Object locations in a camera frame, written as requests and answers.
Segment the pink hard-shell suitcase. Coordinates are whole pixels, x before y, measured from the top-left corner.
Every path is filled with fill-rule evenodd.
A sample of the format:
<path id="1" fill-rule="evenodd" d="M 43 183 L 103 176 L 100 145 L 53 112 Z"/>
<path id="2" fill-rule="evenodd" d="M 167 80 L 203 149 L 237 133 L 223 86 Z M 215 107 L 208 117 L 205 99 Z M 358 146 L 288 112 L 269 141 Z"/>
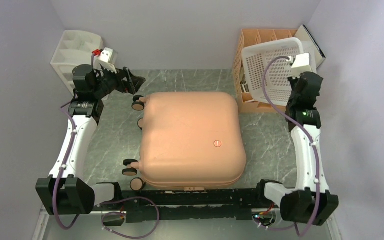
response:
<path id="1" fill-rule="evenodd" d="M 143 103 L 139 160 L 156 188 L 218 188 L 238 181 L 247 156 L 236 100 L 225 92 L 157 92 Z"/>

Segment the white flat board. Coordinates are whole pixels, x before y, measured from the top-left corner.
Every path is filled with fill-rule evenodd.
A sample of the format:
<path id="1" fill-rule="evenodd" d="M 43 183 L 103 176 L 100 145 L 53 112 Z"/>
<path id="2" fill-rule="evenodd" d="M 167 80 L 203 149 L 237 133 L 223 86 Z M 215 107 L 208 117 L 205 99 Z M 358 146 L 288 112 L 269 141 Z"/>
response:
<path id="1" fill-rule="evenodd" d="M 322 65 L 322 63 L 326 60 L 326 55 L 323 52 L 322 48 L 317 43 L 314 36 L 311 34 L 308 27 L 304 24 L 301 25 L 296 31 L 296 33 L 294 34 L 294 37 L 299 39 L 302 42 L 305 50 L 309 48 L 313 50 L 315 65 L 316 65 L 316 68 L 318 69 Z"/>

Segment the white plastic drawer organizer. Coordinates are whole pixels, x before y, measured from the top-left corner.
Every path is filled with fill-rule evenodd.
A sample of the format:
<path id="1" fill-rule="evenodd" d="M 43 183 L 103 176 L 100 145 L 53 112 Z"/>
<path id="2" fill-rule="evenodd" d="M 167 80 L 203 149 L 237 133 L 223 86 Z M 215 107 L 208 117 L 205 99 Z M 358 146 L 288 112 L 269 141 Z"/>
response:
<path id="1" fill-rule="evenodd" d="M 90 64 L 92 52 L 102 49 L 101 36 L 82 30 L 65 30 L 51 59 L 51 66 L 66 85 L 73 81 L 73 69 Z"/>

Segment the white plastic mesh basket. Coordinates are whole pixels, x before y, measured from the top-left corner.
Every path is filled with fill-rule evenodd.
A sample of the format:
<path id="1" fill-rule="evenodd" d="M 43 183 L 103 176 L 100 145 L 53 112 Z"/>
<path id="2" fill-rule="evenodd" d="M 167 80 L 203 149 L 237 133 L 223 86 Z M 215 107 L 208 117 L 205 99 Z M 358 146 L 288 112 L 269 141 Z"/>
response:
<path id="1" fill-rule="evenodd" d="M 288 77 L 291 67 L 287 60 L 278 57 L 295 57 L 304 53 L 303 43 L 296 37 L 248 46 L 241 57 L 249 93 L 254 101 L 285 107 L 291 95 Z"/>

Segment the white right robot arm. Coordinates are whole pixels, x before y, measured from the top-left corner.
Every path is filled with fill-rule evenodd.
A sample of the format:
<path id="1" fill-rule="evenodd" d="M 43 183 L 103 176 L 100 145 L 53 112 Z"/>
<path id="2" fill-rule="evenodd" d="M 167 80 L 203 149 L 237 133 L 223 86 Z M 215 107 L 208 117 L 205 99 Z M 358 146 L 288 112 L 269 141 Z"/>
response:
<path id="1" fill-rule="evenodd" d="M 297 180 L 294 189 L 267 183 L 255 193 L 262 208 L 274 202 L 284 221 L 322 226 L 339 206 L 339 197 L 330 193 L 321 159 L 321 117 L 315 108 L 323 78 L 304 72 L 290 77 L 291 95 L 285 117 L 295 149 Z"/>

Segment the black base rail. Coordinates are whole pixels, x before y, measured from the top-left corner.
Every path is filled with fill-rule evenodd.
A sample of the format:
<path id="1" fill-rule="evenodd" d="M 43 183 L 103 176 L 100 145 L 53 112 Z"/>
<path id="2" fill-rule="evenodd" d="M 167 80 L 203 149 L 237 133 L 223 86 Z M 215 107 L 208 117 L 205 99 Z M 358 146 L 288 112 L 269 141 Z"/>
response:
<path id="1" fill-rule="evenodd" d="M 123 212 L 127 223 L 190 219 L 247 221 L 272 206 L 260 186 L 204 191 L 123 190 L 116 200 L 118 203 L 95 206 L 93 213 Z"/>

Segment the black suitcase wheel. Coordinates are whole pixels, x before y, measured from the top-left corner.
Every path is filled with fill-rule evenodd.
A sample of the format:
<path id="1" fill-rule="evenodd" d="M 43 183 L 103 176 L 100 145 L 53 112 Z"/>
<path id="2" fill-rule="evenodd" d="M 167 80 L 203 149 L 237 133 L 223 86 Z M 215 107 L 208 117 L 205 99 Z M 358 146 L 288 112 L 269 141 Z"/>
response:
<path id="1" fill-rule="evenodd" d="M 131 105 L 132 109 L 135 111 L 143 111 L 145 109 L 145 104 L 147 101 L 147 98 L 142 95 L 134 95 L 133 103 Z"/>
<path id="2" fill-rule="evenodd" d="M 137 177 L 139 173 L 139 161 L 136 159 L 124 159 L 122 161 L 122 164 L 125 166 L 125 169 L 122 170 L 122 175 L 128 176 L 128 177 L 135 177 L 132 178 L 129 186 L 132 191 L 141 191 L 144 189 L 146 183 L 141 177 Z"/>

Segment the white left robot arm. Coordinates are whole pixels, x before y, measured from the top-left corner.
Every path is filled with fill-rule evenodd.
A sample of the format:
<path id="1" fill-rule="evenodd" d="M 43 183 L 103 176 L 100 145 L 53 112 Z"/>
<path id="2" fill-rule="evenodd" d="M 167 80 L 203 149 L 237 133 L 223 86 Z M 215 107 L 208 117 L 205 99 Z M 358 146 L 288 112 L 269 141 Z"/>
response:
<path id="1" fill-rule="evenodd" d="M 83 181 L 88 147 L 104 110 L 103 98 L 113 91 L 135 95 L 146 82 L 129 68 L 95 69 L 82 64 L 72 71 L 74 98 L 61 110 L 68 118 L 66 136 L 48 177 L 37 180 L 35 190 L 50 215 L 86 215 L 104 203 L 110 210 L 122 206 L 119 184 L 90 186 Z"/>

